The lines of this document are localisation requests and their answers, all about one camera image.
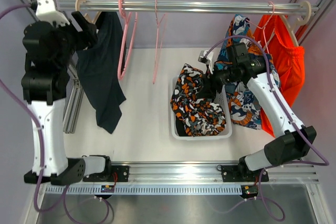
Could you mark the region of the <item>thin pink wire hanger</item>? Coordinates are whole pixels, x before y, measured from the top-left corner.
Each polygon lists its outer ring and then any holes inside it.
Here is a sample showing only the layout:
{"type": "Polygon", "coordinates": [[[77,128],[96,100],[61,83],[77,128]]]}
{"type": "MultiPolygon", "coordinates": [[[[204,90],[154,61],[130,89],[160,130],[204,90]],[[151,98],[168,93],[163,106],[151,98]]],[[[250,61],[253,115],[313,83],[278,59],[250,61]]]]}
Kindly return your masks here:
{"type": "Polygon", "coordinates": [[[166,13],[162,15],[161,18],[158,16],[158,0],[155,0],[154,3],[154,12],[155,12],[155,21],[156,21],[156,42],[155,42],[155,57],[154,57],[154,70],[153,70],[153,78],[152,78],[152,84],[155,84],[157,74],[158,74],[158,67],[159,67],[159,61],[160,61],[160,53],[162,50],[162,44],[163,44],[163,37],[165,33],[166,28],[166,21],[164,22],[162,35],[160,35],[160,26],[162,21],[166,19],[166,13]]]}

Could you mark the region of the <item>orange black camouflage shorts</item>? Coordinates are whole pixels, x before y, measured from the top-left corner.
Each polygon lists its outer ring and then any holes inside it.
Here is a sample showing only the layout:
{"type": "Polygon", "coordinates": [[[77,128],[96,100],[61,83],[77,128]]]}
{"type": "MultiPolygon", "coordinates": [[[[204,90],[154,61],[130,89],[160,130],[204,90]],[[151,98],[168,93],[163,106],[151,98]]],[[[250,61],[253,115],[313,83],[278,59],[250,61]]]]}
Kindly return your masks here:
{"type": "Polygon", "coordinates": [[[184,64],[171,96],[170,104],[173,105],[176,117],[184,122],[189,136],[217,135],[226,123],[218,104],[198,98],[202,76],[205,74],[184,64]]]}

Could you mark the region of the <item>thick pink plastic hanger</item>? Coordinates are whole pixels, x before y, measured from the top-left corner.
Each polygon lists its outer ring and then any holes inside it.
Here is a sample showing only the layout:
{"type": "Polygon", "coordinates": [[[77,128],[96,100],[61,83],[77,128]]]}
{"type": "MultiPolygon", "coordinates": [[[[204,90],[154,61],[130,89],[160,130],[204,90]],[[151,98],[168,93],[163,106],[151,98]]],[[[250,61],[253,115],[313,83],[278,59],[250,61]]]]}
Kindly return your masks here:
{"type": "Polygon", "coordinates": [[[119,63],[118,63],[118,68],[117,68],[117,77],[119,81],[123,80],[126,74],[126,71],[127,71],[130,59],[131,59],[131,55],[132,55],[135,33],[137,30],[137,24],[138,24],[138,13],[135,12],[132,36],[131,36],[131,40],[129,43],[129,47],[128,49],[126,49],[127,34],[128,34],[128,28],[129,28],[129,24],[131,21],[131,17],[132,17],[132,12],[129,12],[127,14],[123,8],[123,3],[124,3],[124,0],[118,0],[119,14],[124,21],[124,30],[123,30],[122,40],[121,40],[119,63]]]}

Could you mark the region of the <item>dark navy sport shorts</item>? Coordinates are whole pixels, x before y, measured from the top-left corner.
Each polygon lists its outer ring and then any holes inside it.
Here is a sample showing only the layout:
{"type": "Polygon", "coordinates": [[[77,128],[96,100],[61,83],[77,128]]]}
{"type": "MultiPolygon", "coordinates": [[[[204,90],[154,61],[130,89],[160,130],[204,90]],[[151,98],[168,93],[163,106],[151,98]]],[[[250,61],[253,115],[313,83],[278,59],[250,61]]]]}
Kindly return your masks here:
{"type": "Polygon", "coordinates": [[[96,111],[97,126],[113,133],[122,116],[120,105],[126,100],[118,80],[118,64],[123,29],[116,12],[103,12],[97,22],[98,42],[77,51],[80,84],[96,111]]]}

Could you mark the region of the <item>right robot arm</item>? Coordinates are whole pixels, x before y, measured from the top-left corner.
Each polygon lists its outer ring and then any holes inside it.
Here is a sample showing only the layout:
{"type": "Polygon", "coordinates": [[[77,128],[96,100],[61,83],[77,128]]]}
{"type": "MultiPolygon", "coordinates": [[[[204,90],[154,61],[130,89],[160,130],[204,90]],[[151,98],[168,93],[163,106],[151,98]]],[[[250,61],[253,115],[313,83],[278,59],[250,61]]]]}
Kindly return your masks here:
{"type": "Polygon", "coordinates": [[[253,58],[243,42],[227,47],[226,51],[232,65],[223,70],[215,67],[197,96],[213,98],[224,85],[243,83],[257,98],[275,136],[263,149],[239,159],[235,170],[238,176],[250,180],[263,168],[277,167],[305,157],[317,133],[313,126],[304,125],[283,98],[269,72],[267,57],[253,58]]]}

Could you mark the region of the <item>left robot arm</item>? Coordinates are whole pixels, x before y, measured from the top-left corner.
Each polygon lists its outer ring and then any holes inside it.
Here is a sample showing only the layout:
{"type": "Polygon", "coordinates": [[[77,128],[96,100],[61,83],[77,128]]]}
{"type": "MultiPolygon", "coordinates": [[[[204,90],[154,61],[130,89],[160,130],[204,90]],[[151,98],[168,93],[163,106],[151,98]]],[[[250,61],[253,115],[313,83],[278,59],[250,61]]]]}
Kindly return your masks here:
{"type": "Polygon", "coordinates": [[[25,74],[21,80],[23,98],[32,119],[34,163],[24,175],[28,184],[50,182],[65,186],[95,175],[105,182],[112,177],[110,158],[91,155],[80,158],[66,156],[63,136],[63,111],[70,76],[68,66],[76,50],[94,45],[96,27],[79,12],[72,16],[81,31],[71,21],[37,21],[24,30],[26,49],[25,74]]]}

